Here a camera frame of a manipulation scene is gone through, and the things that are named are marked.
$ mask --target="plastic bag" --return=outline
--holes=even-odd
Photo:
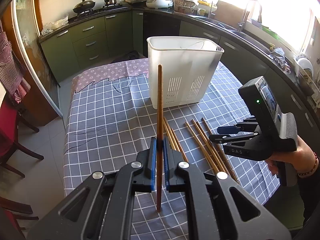
[[[63,19],[60,19],[56,22],[50,22],[50,23],[46,23],[44,26],[43,26],[43,30],[41,31],[41,34],[42,35],[46,35],[50,32],[53,32],[54,30],[62,27],[63,25],[66,25],[68,23],[68,17],[69,17],[69,14],[67,14],[67,16]]]

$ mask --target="checkered tablecloth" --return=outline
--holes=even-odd
[[[164,109],[190,163],[212,173],[194,138],[185,127],[191,119],[209,120],[216,128],[233,125],[249,117],[238,94],[241,83],[221,63],[203,99],[197,104]],[[64,154],[64,186],[68,195],[92,172],[119,170],[136,159],[137,152],[150,145],[156,135],[156,110],[152,107],[146,74],[102,80],[75,93],[69,111]],[[279,187],[265,162],[233,156],[228,159],[241,186],[260,204]],[[136,194],[131,239],[188,239],[186,205],[183,193],[168,193],[163,187],[162,211],[156,212],[156,192]]]

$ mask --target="wooden chair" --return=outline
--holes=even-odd
[[[22,204],[19,202],[15,202],[9,199],[5,199],[0,197],[0,207],[3,208],[4,214],[10,223],[13,225],[15,229],[24,237],[22,230],[25,230],[24,227],[20,227],[18,224],[19,220],[39,220],[38,217],[28,217],[20,214],[14,214],[11,211],[24,213],[24,214],[32,214],[32,208],[30,205]]]
[[[24,178],[25,175],[21,171],[7,164],[12,154],[19,149],[39,160],[43,160],[44,157],[30,151],[18,142],[19,122],[22,122],[33,131],[39,132],[39,129],[27,122],[5,98],[0,107],[0,166]]]

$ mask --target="rice cooker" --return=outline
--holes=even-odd
[[[147,7],[149,8],[168,8],[172,6],[172,0],[147,0]]]

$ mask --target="wooden chopstick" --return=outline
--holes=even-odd
[[[167,123],[164,121],[164,123],[163,123],[163,126],[164,126],[164,129],[165,129],[165,132],[167,133],[167,137],[168,137],[168,139],[169,139],[169,142],[170,142],[170,145],[171,145],[171,148],[172,148],[172,150],[176,150],[176,147],[175,147],[175,145],[174,145],[174,143],[173,143],[173,138],[172,138],[172,136],[171,136],[171,133],[169,132],[169,127],[167,127]]]
[[[184,151],[183,151],[183,149],[182,149],[181,144],[179,143],[179,140],[178,140],[178,138],[177,138],[176,133],[174,132],[174,130],[173,130],[172,128],[171,128],[171,131],[172,131],[173,137],[174,137],[174,139],[176,140],[176,143],[177,143],[177,145],[178,145],[179,152],[181,152],[181,154],[182,154],[183,160],[184,160],[185,162],[189,162],[186,154],[184,153]]]
[[[204,146],[202,145],[202,143],[200,142],[200,140],[198,139],[197,135],[195,134],[195,132],[193,131],[193,129],[190,127],[190,125],[188,124],[188,122],[185,123],[186,126],[188,127],[189,131],[191,132],[191,134],[193,135],[193,138],[196,140],[196,142],[198,143],[198,145],[200,146],[200,149],[202,150],[204,156],[207,158],[208,162],[210,163],[213,171],[215,174],[217,174],[219,172],[217,166],[214,164],[213,160],[211,159],[210,155],[208,154],[207,150],[204,148]]]
[[[162,65],[158,66],[158,105],[157,105],[157,212],[161,211],[162,164],[163,164],[163,83]]]
[[[177,145],[177,143],[176,143],[176,141],[175,141],[175,139],[174,139],[174,137],[173,137],[173,134],[172,134],[172,131],[171,131],[170,125],[169,125],[169,123],[168,123],[168,121],[167,121],[166,117],[163,117],[163,119],[164,119],[164,123],[166,124],[166,126],[167,126],[167,128],[168,128],[168,131],[169,131],[170,137],[171,137],[171,139],[172,139],[172,143],[173,143],[173,144],[171,145],[171,148],[172,148],[172,150],[176,150],[176,151],[178,151],[178,150],[179,150],[179,147],[178,147],[178,145]]]
[[[225,164],[223,163],[223,161],[222,161],[222,159],[220,158],[219,154],[217,153],[216,149],[212,146],[212,144],[211,144],[211,142],[209,141],[208,137],[205,135],[205,132],[204,132],[204,130],[202,129],[201,125],[199,124],[198,121],[196,122],[196,124],[197,124],[197,126],[199,127],[199,129],[200,129],[200,131],[201,131],[201,134],[203,135],[202,138],[204,139],[207,147],[209,148],[209,150],[210,150],[210,149],[212,150],[212,151],[210,150],[211,154],[212,154],[212,155],[213,155],[213,154],[215,155],[215,157],[219,160],[218,163],[223,167],[223,170],[221,170],[221,171],[224,171],[224,172],[226,172],[227,174],[230,175],[227,167],[226,167]]]
[[[201,120],[204,122],[204,125],[206,126],[207,130],[212,135],[213,133],[211,132],[211,129],[209,128],[209,125],[208,125],[207,121],[204,118],[202,118]],[[226,155],[222,151],[220,145],[217,144],[217,143],[212,143],[212,148],[215,149],[215,150],[217,148],[216,152],[220,156],[220,159],[222,160],[222,162],[225,164],[225,167],[229,171],[230,176],[239,184],[240,182],[239,182],[235,172],[233,171],[233,168],[231,167]]]
[[[220,160],[218,159],[218,157],[216,156],[216,153],[212,150],[210,143],[208,142],[207,137],[205,136],[205,133],[203,133],[203,130],[201,128],[201,126],[198,126],[198,124],[196,123],[196,121],[194,119],[192,119],[193,124],[196,126],[196,129],[198,130],[198,132],[200,133],[201,138],[204,140],[207,148],[209,149],[210,153],[212,154],[213,160],[215,162],[215,164],[217,165],[219,171],[225,171],[224,167],[222,166],[222,164],[220,163]]]

